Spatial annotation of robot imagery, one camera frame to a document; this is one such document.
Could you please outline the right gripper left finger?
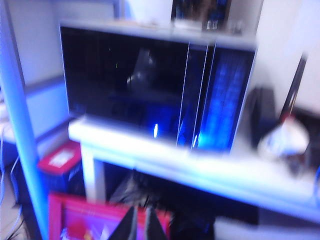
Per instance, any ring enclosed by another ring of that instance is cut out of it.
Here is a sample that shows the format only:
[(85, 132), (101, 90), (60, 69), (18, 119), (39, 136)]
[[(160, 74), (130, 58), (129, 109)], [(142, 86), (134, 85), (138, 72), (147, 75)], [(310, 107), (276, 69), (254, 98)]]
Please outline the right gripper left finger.
[(136, 240), (137, 239), (137, 209), (131, 207), (117, 228), (117, 240)]

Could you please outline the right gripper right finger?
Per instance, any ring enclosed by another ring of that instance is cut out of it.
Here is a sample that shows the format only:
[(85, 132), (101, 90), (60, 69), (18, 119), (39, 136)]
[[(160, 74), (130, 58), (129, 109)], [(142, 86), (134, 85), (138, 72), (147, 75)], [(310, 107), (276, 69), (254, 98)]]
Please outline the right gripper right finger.
[(147, 240), (166, 240), (166, 234), (161, 226), (154, 208), (146, 210), (146, 239)]

